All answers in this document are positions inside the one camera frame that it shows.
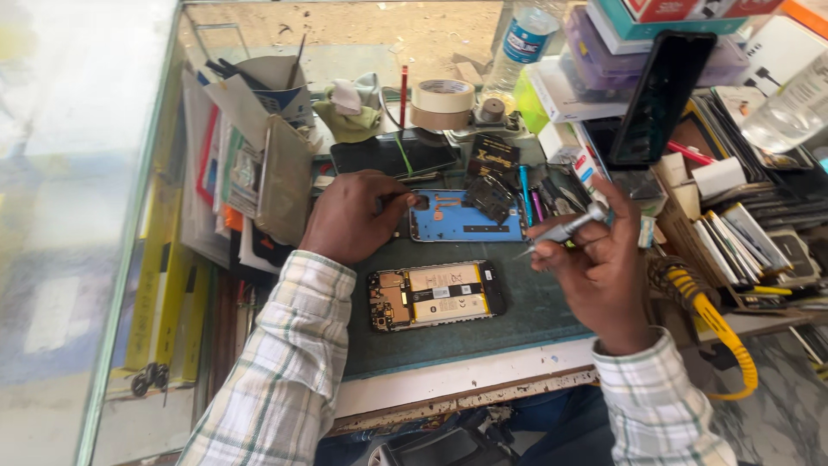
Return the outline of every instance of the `shirt sleeve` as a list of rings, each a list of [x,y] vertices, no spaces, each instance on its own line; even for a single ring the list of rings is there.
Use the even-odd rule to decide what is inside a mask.
[[[313,464],[334,421],[356,274],[294,251],[180,465]]]
[[[670,333],[623,357],[593,356],[615,434],[616,464],[736,465],[730,446],[710,432],[713,408],[690,383]]]

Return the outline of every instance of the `silver screwdriver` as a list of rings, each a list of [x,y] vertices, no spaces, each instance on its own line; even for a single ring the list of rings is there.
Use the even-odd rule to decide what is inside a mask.
[[[572,235],[574,235],[579,228],[586,225],[587,222],[592,220],[603,221],[607,218],[607,215],[609,215],[609,210],[603,202],[592,202],[586,207],[586,213],[584,215],[574,219],[573,221],[568,221],[565,223],[561,223],[559,225],[555,225],[551,229],[545,231],[542,235],[535,238],[534,242],[531,245],[529,245],[529,248],[526,249],[525,252],[522,252],[521,254],[517,255],[515,259],[535,252],[535,243],[537,243],[538,241],[552,240],[556,243],[562,243],[566,240],[569,240],[572,237]]]

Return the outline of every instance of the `dirt ground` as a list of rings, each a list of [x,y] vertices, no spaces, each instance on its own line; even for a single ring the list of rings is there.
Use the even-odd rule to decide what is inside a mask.
[[[272,2],[196,4],[196,24],[239,24],[248,47],[387,45],[412,75],[454,77],[455,52],[491,58],[502,2]],[[208,48],[239,45],[234,29],[202,32]]]

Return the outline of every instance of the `marble floor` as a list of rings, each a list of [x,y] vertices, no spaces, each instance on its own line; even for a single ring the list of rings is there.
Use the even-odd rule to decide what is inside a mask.
[[[745,338],[759,387],[740,401],[713,401],[713,429],[738,459],[762,466],[828,465],[828,386],[816,377],[790,333]],[[739,369],[716,372],[705,391],[728,393],[742,384]]]

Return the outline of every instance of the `tape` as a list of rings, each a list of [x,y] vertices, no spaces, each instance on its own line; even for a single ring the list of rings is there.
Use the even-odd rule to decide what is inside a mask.
[[[411,122],[415,126],[425,129],[463,129],[469,126],[469,111],[464,110],[453,114],[436,114],[420,110],[411,106]]]
[[[412,105],[435,114],[457,114],[474,107],[474,86],[458,80],[424,80],[412,89]]]

